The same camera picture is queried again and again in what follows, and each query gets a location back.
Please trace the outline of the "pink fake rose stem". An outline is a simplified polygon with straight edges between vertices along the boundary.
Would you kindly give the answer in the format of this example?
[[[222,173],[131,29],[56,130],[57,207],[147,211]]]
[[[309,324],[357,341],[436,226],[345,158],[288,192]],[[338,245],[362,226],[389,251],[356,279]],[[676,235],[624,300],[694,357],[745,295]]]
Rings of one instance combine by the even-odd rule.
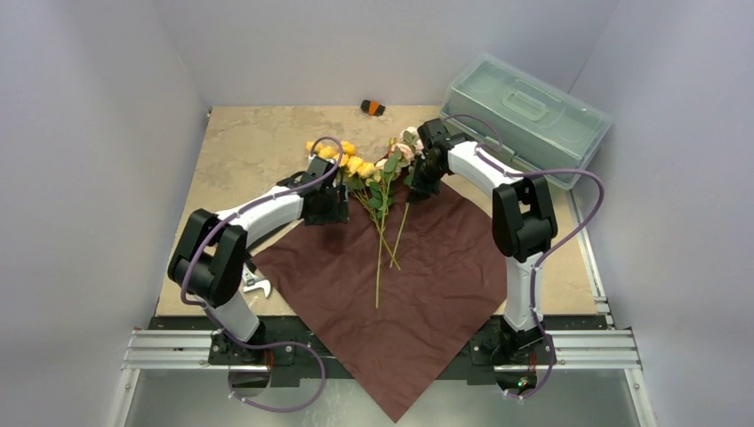
[[[408,126],[389,144],[390,155],[401,152],[395,177],[401,176],[406,186],[412,183],[416,161],[421,157],[424,144],[415,126]]]

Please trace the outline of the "yellow fake flower stem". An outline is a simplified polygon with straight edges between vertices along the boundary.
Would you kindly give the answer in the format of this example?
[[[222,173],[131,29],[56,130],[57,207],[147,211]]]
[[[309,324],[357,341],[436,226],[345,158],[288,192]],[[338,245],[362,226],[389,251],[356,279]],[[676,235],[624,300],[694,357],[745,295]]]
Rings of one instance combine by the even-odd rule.
[[[368,204],[370,192],[367,180],[373,173],[374,164],[381,159],[376,162],[365,160],[357,155],[356,148],[352,144],[345,141],[342,141],[340,146],[334,142],[308,141],[305,147],[310,159],[320,157],[335,163],[339,167],[339,173],[342,174],[342,182],[347,186],[349,194],[367,211],[368,218],[374,224]],[[395,249],[392,246],[391,248],[395,255]],[[389,266],[390,268],[401,270],[398,261],[396,264],[390,262]]]

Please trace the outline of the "peach fake rose stem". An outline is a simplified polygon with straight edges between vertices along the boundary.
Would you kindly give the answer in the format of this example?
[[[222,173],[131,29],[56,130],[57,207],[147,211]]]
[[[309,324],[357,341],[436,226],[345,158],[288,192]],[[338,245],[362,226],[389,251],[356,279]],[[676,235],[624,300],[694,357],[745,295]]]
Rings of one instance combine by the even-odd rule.
[[[400,149],[393,149],[385,158],[374,164],[373,173],[367,180],[370,206],[373,222],[378,233],[377,264],[374,286],[374,308],[381,304],[381,275],[383,271],[383,255],[386,254],[391,262],[397,263],[394,251],[385,238],[387,216],[394,203],[391,186],[401,173],[401,162],[404,160]]]

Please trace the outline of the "dark red wrapping paper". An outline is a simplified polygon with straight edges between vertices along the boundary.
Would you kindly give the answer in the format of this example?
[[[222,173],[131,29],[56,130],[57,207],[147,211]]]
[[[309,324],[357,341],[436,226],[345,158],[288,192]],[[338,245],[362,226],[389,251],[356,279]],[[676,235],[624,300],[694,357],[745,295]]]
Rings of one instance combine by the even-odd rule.
[[[349,221],[298,225],[254,256],[254,264],[322,342],[408,338],[466,343],[506,299],[506,265],[490,216],[448,186],[407,204],[405,186],[387,217],[401,270],[383,255],[381,304],[374,308],[378,234],[367,211],[349,204]],[[373,389],[359,383],[393,421],[433,383]]]

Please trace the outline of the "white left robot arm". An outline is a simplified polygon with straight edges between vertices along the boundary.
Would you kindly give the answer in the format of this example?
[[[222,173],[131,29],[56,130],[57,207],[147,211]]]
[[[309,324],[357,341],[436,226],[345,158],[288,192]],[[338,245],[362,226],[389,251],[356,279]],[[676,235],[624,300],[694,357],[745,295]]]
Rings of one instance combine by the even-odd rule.
[[[292,340],[268,343],[263,321],[242,296],[241,285],[253,275],[250,247],[285,225],[346,222],[347,190],[338,180],[336,162],[312,157],[306,170],[279,181],[261,197],[221,212],[197,209],[180,233],[166,275],[179,286],[180,298],[197,305],[216,326],[210,360],[233,365],[278,360],[293,362]]]

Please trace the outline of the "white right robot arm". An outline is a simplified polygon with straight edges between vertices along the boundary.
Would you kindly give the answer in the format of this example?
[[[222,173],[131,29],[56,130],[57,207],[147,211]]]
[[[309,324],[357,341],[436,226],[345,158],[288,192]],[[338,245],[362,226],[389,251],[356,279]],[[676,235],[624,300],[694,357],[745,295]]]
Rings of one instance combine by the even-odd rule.
[[[525,361],[544,333],[536,263],[552,246],[557,220],[544,178],[524,175],[494,158],[465,133],[451,133],[439,118],[420,125],[423,148],[413,168],[411,202],[439,192],[441,179],[457,174],[492,201],[492,235],[504,255],[507,301],[499,341],[489,359],[495,365]]]

